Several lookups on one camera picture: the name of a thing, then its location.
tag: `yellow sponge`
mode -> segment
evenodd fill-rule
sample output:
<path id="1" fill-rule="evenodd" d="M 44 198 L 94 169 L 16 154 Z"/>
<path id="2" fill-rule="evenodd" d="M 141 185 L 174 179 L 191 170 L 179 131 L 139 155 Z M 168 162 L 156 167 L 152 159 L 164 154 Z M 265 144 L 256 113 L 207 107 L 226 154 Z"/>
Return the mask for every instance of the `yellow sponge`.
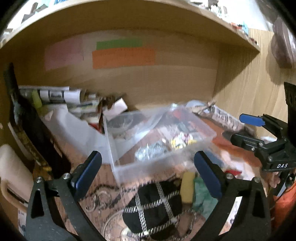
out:
<path id="1" fill-rule="evenodd" d="M 185 172 L 182 178 L 180 195 L 182 203 L 190 204 L 193 202 L 195 172 Z"/>

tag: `clear plastic box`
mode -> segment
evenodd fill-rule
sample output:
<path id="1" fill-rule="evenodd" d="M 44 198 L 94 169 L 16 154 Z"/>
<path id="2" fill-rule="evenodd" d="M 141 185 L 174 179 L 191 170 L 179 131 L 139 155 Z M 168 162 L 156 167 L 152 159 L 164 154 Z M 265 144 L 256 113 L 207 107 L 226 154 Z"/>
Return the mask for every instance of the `clear plastic box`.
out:
<path id="1" fill-rule="evenodd" d="M 185 152 L 203 150 L 216 136 L 185 107 L 124 112 L 108 121 L 110 164 L 118 184 L 182 164 Z"/>

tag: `aluminum foil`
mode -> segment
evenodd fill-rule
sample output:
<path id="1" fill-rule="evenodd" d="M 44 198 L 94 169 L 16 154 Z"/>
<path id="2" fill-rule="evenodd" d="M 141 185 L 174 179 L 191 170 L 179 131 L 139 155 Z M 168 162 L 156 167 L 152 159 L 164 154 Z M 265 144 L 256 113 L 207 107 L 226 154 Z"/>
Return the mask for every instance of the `aluminum foil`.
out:
<path id="1" fill-rule="evenodd" d="M 139 161 L 147 161 L 168 152 L 168 148 L 164 142 L 158 141 L 146 147 L 141 147 L 135 152 L 135 158 Z"/>

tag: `wooden surface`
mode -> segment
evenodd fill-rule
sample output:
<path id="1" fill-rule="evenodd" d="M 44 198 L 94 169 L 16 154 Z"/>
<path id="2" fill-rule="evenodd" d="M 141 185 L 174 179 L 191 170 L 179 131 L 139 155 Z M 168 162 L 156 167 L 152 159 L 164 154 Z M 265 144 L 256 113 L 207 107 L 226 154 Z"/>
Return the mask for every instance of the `wooden surface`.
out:
<path id="1" fill-rule="evenodd" d="M 139 38 L 155 50 L 155 65 L 93 69 L 97 41 L 128 37 Z M 149 30 L 94 32 L 83 35 L 83 62 L 49 71 L 44 68 L 44 48 L 15 60 L 20 85 L 70 85 L 101 94 L 126 93 L 128 106 L 136 108 L 209 101 L 213 96 L 219 44 L 203 38 Z"/>
<path id="2" fill-rule="evenodd" d="M 208 10 L 182 0 L 68 0 L 35 14 L 7 38 L 0 49 L 12 53 L 35 50 L 42 43 L 110 29 L 157 29 L 202 36 L 210 40 L 259 51 L 241 32 Z"/>
<path id="3" fill-rule="evenodd" d="M 269 114 L 287 121 L 284 81 L 296 84 L 296 72 L 280 69 L 271 53 L 272 32 L 249 29 L 259 42 L 260 54 L 224 46 L 220 52 L 215 98 L 217 105 L 239 117 Z M 258 128 L 258 135 L 269 132 Z"/>

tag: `orange object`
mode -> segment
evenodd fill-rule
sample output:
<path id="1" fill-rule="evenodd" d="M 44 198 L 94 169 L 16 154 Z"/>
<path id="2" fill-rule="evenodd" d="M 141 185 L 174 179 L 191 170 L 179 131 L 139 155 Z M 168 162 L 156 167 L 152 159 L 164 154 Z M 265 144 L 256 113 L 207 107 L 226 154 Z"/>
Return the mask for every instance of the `orange object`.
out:
<path id="1" fill-rule="evenodd" d="M 145 47 L 96 50 L 92 58 L 94 69 L 155 65 L 155 50 Z"/>
<path id="2" fill-rule="evenodd" d="M 296 203 L 296 182 L 283 194 L 274 207 L 273 228 L 277 229 L 287 218 Z"/>

